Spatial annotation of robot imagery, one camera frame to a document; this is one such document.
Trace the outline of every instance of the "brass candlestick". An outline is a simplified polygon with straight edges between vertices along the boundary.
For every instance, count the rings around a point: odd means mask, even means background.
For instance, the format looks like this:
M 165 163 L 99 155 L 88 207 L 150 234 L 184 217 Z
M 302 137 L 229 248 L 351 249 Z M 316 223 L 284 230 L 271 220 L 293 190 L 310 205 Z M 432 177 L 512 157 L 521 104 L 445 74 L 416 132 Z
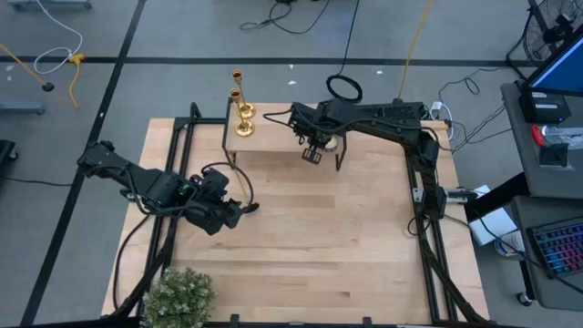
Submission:
M 233 81 L 237 83 L 237 87 L 240 91 L 240 100 L 243 102 L 238 105 L 240 107 L 241 116 L 243 118 L 252 118 L 255 115 L 255 106 L 246 102 L 245 96 L 243 96 L 243 85 L 241 83 L 243 80 L 243 72 L 241 72 L 240 69 L 235 69 L 230 75 L 233 77 Z
M 241 92 L 239 89 L 233 88 L 230 90 L 230 98 L 235 103 L 235 106 L 237 107 L 235 112 L 237 112 L 237 116 L 240 118 L 240 122 L 235 127 L 235 131 L 241 137 L 248 137 L 253 133 L 253 131 L 255 131 L 255 125 L 248 118 L 245 118 L 242 115 L 240 96 Z

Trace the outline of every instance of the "wooden tabletop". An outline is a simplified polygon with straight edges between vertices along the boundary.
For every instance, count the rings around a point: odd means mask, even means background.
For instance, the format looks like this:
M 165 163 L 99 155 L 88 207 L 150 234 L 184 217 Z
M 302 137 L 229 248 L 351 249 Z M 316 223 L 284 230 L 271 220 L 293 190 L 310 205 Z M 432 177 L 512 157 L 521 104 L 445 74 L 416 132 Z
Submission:
M 164 168 L 173 121 L 150 120 L 142 167 Z M 442 122 L 423 123 L 449 147 Z M 189 175 L 225 160 L 222 131 L 221 125 L 195 127 Z M 295 140 L 290 131 L 271 136 L 287 138 Z M 214 236 L 179 222 L 172 266 L 211 275 L 218 294 L 212 321 L 238 313 L 242 322 L 361 323 L 364 316 L 374 323 L 431 322 L 418 242 L 406 232 L 414 214 L 403 149 L 357 132 L 347 141 L 339 172 L 332 158 L 315 166 L 297 152 L 241 152 L 237 163 L 251 178 L 259 210 L 243 216 L 236 229 L 223 227 Z M 180 154 L 179 148 L 176 171 Z M 242 200 L 232 171 L 218 169 L 230 178 L 228 196 Z M 438 175 L 443 187 L 458 186 L 451 153 L 440 152 Z M 448 205 L 445 212 L 465 220 L 462 206 Z M 142 218 L 130 204 L 121 241 Z M 144 271 L 152 226 L 153 219 L 124 251 L 119 300 Z M 487 318 L 467 228 L 450 220 L 442 220 L 441 227 L 452 280 Z M 446 318 L 443 289 L 436 277 L 435 282 Z M 110 282 L 103 313 L 113 311 L 111 293 Z

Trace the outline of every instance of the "keyboard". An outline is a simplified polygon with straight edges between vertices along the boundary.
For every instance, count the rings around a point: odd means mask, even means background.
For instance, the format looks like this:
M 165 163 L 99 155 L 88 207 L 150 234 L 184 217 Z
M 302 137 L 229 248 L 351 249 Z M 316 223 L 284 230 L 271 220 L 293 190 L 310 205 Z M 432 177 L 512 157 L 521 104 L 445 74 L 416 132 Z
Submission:
M 583 219 L 546 224 L 527 232 L 550 272 L 558 277 L 583 272 Z

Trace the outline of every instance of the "potted plant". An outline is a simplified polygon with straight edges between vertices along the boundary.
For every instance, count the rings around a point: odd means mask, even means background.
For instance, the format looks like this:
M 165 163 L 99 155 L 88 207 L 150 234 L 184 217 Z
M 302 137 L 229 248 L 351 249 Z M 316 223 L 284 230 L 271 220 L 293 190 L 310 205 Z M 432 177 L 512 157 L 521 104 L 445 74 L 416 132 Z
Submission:
M 215 298 L 208 274 L 190 268 L 167 269 L 159 282 L 144 294 L 142 325 L 148 328 L 200 328 L 210 318 Z

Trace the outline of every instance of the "red object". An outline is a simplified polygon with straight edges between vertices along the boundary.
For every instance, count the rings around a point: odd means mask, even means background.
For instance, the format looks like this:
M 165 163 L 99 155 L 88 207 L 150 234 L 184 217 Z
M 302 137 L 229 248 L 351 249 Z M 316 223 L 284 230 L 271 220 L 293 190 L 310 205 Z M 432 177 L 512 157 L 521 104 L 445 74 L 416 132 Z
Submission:
M 545 137 L 543 136 L 543 133 L 540 130 L 540 128 L 538 128 L 538 126 L 532 126 L 530 132 L 532 134 L 532 139 L 535 141 L 537 146 L 545 147 Z

